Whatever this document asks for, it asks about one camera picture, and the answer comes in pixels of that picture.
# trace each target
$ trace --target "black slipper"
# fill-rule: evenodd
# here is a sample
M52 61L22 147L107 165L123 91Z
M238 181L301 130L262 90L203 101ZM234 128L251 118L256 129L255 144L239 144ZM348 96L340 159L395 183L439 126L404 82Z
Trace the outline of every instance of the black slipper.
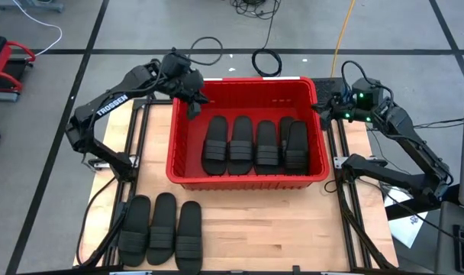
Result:
M142 264L146 256L149 215L149 198L142 195L135 196L130 201L118 237L118 256L126 266L137 267Z
M261 121L256 131L256 174L280 174L276 127L271 121Z
M201 207L197 202L185 202L179 215L176 237L176 266L180 274L196 275L203 263L201 239Z
M288 140L288 133L290 132L290 125L295 121L292 117L284 117L279 120L279 137L281 140L282 155L285 155L286 141Z
M171 193L157 196L149 234L147 263L164 264L174 253L176 236L176 198Z
M308 175L310 153L304 121L293 121L290 125L284 158L287 175Z
M253 139L253 122L247 116L237 117L229 142L230 175L245 175L253 168Z
M211 176L221 176L227 169L227 119L217 115L208 125L201 152L201 166Z

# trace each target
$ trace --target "concrete floor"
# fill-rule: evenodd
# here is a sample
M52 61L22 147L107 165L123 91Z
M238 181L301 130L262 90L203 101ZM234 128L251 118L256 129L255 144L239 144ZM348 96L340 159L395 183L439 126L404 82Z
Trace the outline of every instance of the concrete floor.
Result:
M0 102L0 274L6 271L35 189L50 152L69 91L80 68L102 0L58 0L66 4L62 14L31 11L35 18L59 25L63 39L54 49L65 53L44 54L24 80L24 94L15 104ZM459 49L464 49L464 0L437 0ZM269 47L282 49L333 49L349 1L284 1L275 17ZM268 21L237 15L228 1L202 0L170 2L156 0L110 0L96 37L95 49L153 50L189 48L201 36L219 38L226 49L262 47ZM0 35L30 48L43 49L57 32L28 20L20 11L0 11ZM215 48L203 43L203 48ZM342 44L343 49L450 50L428 0L358 0ZM327 77L331 55L283 54L283 76ZM152 56L93 54L85 69L75 106L93 99L118 83L123 75ZM396 102L411 115L415 124L461 118L464 109L464 77L452 54L432 55L341 55L360 63L367 74L395 91ZM195 55L197 60L213 56ZM258 58L259 66L276 64ZM212 67L197 66L205 77L256 76L250 54L224 55ZM360 77L347 70L348 80ZM106 121L97 124L100 138ZM449 165L459 181L462 128L420 130L421 137ZM393 141L379 137L383 154L411 173L417 169ZM370 135L373 152L379 147ZM18 272L67 269L73 264L82 214L89 199L93 174L79 161L63 138L50 174L27 247ZM437 212L428 218L437 222ZM423 226L412 249L395 244L401 267L433 269L437 234ZM408 263L405 258L416 262Z

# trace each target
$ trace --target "red plastic bin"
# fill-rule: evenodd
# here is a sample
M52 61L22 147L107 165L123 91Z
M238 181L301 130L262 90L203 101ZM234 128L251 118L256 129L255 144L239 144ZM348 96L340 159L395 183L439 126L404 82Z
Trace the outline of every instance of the red plastic bin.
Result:
M185 189L300 189L325 180L330 168L318 115L311 104L317 102L314 83L306 77L229 78L205 80L202 92L209 103L201 106L201 114L188 120L188 106L177 99L172 110L166 174L173 183ZM292 116L307 123L310 148L310 176L256 175L254 169L243 176L209 176L201 167L201 150L208 122L223 115L228 122L228 140L234 120L239 115L251 118L256 127L262 120L276 124Z

